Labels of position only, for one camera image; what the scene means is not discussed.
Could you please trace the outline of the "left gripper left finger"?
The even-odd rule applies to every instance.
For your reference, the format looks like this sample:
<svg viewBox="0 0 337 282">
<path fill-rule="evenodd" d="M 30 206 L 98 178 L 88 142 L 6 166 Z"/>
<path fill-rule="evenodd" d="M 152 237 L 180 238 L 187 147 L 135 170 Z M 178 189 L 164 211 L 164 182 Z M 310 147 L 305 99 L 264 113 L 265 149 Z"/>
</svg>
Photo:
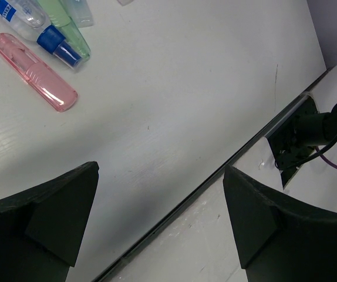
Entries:
<svg viewBox="0 0 337 282">
<path fill-rule="evenodd" d="M 65 281 L 99 180 L 97 162 L 0 200 L 0 281 Z"/>
</svg>

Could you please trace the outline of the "small pink highlighter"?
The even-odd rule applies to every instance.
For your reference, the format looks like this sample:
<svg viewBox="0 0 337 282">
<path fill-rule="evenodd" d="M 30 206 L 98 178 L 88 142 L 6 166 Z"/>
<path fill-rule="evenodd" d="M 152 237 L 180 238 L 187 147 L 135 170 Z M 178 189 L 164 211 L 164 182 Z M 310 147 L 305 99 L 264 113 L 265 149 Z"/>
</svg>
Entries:
<svg viewBox="0 0 337 282">
<path fill-rule="evenodd" d="M 9 33 L 0 33 L 0 55 L 56 111 L 70 109 L 78 94 L 44 61 Z"/>
</svg>

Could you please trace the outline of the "light blue highlighter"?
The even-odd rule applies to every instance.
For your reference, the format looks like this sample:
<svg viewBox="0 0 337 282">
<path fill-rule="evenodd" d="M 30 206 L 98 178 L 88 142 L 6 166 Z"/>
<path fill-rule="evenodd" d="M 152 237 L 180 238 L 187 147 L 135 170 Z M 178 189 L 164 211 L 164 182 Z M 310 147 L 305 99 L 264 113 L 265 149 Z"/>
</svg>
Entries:
<svg viewBox="0 0 337 282">
<path fill-rule="evenodd" d="M 94 25 L 87 0 L 62 0 L 62 4 L 78 28 L 87 28 Z"/>
</svg>

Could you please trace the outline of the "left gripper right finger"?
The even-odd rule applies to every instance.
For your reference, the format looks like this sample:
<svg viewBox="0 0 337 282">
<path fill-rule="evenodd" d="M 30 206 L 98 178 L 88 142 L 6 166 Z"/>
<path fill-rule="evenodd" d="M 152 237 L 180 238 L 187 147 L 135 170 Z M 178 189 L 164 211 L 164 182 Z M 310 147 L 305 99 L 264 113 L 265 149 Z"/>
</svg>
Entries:
<svg viewBox="0 0 337 282">
<path fill-rule="evenodd" d="M 248 281 L 337 281 L 337 213 L 306 204 L 235 167 L 224 194 Z"/>
</svg>

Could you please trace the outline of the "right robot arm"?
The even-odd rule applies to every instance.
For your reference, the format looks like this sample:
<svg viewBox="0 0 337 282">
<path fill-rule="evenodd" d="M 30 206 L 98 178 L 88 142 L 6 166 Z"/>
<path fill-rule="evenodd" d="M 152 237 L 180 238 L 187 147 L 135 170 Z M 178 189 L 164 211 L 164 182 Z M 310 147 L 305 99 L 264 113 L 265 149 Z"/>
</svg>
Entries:
<svg viewBox="0 0 337 282">
<path fill-rule="evenodd" d="M 337 139 L 337 104 L 330 112 L 301 115 L 294 122 L 298 146 L 322 146 Z"/>
</svg>

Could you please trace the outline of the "small green highlighter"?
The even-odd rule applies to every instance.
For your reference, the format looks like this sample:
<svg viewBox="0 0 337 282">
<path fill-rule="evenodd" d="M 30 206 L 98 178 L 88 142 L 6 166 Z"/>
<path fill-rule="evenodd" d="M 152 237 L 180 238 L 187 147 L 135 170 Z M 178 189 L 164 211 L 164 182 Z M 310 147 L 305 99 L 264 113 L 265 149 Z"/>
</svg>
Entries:
<svg viewBox="0 0 337 282">
<path fill-rule="evenodd" d="M 67 42 L 86 62 L 90 59 L 90 48 L 77 28 L 71 16 L 60 0 L 37 0 L 54 25 L 66 38 Z"/>
</svg>

